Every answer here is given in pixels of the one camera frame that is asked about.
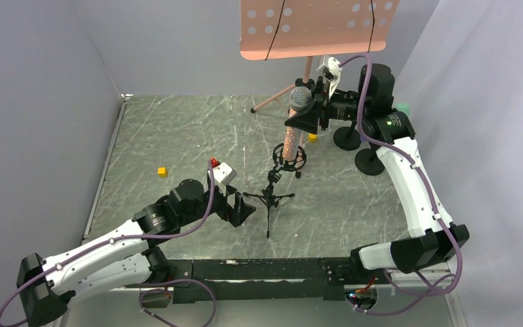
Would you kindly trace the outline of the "glitter silver-head microphone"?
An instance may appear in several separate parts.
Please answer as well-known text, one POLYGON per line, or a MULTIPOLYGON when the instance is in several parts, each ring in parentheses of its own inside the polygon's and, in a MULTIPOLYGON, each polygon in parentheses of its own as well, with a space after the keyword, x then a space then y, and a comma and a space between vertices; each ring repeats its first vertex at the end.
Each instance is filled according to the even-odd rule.
POLYGON ((284 161, 294 161, 298 153, 301 138, 303 114, 311 105, 313 96, 311 90, 305 86, 294 87, 289 95, 288 119, 285 121, 286 132, 283 143, 282 156, 284 161))

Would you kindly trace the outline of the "black shock-mount tripod stand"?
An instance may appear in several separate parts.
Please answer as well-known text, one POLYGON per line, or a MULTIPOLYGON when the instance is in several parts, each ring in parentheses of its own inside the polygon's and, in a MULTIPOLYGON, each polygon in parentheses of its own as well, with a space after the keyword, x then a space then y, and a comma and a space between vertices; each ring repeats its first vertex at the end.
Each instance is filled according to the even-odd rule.
POLYGON ((266 238, 270 238, 270 211, 277 208, 283 198, 293 198, 295 193, 276 195, 274 186, 280 181, 282 172, 293 172, 296 178, 301 178, 301 170, 307 162, 306 151, 298 145, 292 160, 286 160, 283 156, 285 145, 280 143, 274 147, 272 152, 273 167, 267 175, 268 185, 262 189, 260 194, 244 193, 244 196, 259 199, 266 207, 266 238))

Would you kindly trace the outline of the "black round-base mic stand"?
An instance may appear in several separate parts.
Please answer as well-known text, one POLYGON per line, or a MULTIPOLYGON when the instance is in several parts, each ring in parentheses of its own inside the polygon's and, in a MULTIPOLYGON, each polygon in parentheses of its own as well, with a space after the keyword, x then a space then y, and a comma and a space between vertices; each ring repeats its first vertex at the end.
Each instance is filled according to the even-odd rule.
POLYGON ((362 149, 355 155, 355 166, 357 169, 369 176, 378 176, 385 170, 383 163, 374 149, 362 149))
POLYGON ((358 149, 362 143, 359 133, 354 127, 340 127, 333 135, 335 145, 345 151, 354 151, 358 149))

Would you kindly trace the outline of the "mint green microphone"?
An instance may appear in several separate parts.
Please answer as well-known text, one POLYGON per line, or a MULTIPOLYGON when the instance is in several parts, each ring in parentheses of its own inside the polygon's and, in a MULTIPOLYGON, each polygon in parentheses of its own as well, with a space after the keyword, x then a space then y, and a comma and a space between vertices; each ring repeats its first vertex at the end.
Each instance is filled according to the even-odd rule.
POLYGON ((411 113, 411 107, 407 103, 397 103, 395 104, 395 109, 397 109, 397 111, 403 112, 407 116, 409 116, 411 113))

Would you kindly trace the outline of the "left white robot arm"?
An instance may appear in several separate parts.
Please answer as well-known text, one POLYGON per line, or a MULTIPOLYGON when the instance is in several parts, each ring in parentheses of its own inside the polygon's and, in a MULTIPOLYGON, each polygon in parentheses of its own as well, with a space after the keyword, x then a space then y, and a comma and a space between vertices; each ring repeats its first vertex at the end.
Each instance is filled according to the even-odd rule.
POLYGON ((159 245, 182 227, 217 215, 237 228, 256 208, 236 188, 183 180, 115 230, 60 255, 24 258, 17 287, 25 323, 44 326, 71 303, 124 285, 169 281, 171 267, 159 245))

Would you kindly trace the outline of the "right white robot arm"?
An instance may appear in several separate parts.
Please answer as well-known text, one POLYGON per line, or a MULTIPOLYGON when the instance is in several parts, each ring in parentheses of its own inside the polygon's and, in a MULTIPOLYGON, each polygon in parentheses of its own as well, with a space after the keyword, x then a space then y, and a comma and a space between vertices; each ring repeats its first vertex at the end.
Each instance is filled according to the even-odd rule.
POLYGON ((395 78, 382 64, 365 65, 361 91, 331 91, 332 81, 304 83, 297 79, 290 93, 292 113, 289 129, 309 134, 325 129, 331 119, 350 121, 350 130, 360 129, 369 148, 355 156, 364 174, 387 172, 394 184, 407 219, 408 237, 354 249, 351 267, 359 273, 397 269, 414 273, 456 259, 462 268, 461 248, 470 237, 468 228, 453 222, 440 204, 419 154, 415 131, 408 116, 393 107, 395 78))

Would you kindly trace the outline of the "pink music stand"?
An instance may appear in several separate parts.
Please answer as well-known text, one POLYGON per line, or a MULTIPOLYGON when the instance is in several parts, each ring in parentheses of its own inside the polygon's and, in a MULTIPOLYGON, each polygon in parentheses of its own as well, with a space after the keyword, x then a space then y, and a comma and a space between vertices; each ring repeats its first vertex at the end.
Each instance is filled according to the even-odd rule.
MULTIPOLYGON (((349 54, 368 59, 385 48, 396 1, 241 1, 240 53, 248 60, 349 54)), ((316 81, 304 72, 304 83, 316 81)), ((296 81, 286 88, 288 94, 296 81)), ((356 153, 369 148, 362 141, 356 153)))

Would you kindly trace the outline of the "yellow cube left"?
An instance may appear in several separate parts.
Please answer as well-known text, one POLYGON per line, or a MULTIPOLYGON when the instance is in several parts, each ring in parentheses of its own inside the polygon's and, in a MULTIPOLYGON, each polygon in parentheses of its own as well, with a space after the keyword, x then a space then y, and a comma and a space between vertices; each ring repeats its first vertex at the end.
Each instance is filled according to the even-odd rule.
POLYGON ((161 178, 166 177, 168 175, 168 170, 166 167, 159 167, 157 168, 157 174, 161 178))

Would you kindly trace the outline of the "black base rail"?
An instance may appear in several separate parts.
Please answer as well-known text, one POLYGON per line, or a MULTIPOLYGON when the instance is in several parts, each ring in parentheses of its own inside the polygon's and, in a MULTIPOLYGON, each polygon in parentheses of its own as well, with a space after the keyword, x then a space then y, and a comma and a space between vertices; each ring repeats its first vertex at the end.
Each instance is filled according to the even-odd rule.
POLYGON ((153 261, 149 277, 131 286, 162 287, 171 282, 173 302, 210 299, 266 300, 320 298, 344 300, 354 287, 385 283, 380 269, 358 268, 353 258, 281 258, 153 261))

